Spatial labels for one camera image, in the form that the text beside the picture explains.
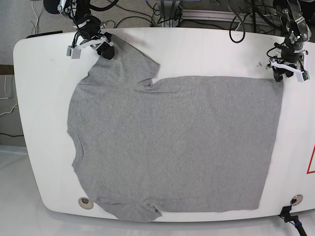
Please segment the grey t-shirt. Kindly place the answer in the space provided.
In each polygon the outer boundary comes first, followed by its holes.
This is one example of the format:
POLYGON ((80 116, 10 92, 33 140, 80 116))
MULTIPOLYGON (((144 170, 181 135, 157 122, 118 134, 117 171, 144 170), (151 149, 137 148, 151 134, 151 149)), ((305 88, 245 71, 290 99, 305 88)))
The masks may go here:
POLYGON ((284 85, 270 79, 183 76, 117 36, 76 86, 67 131, 88 198, 120 220, 163 212, 259 207, 284 85))

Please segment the aluminium frame rail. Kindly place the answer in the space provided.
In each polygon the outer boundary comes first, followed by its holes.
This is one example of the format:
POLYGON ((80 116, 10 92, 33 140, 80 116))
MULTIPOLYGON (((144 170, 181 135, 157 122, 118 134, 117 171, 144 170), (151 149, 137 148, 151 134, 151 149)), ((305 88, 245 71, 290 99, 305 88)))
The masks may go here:
MULTIPOLYGON (((239 14, 244 23, 252 23, 253 17, 251 13, 241 13, 239 14)), ((235 15, 232 12, 225 11, 211 11, 211 10, 182 10, 183 20, 203 20, 203 21, 221 21, 221 22, 231 22, 235 15)), ((271 23, 275 25, 280 25, 281 22, 278 17, 264 15, 271 23)), ((256 14, 256 24, 266 26, 267 23, 258 14, 256 14)))

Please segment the black flat bar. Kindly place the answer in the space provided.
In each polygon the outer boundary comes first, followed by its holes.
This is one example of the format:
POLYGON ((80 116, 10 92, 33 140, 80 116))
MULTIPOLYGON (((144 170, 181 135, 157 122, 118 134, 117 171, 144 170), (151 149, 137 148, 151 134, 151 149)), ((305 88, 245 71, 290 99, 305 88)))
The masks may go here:
POLYGON ((45 32, 45 33, 38 33, 38 34, 29 35, 26 37, 26 39, 34 38, 34 37, 41 37, 41 36, 54 35, 54 34, 60 34, 60 33, 63 33, 63 31, 58 30, 58 31, 45 32))

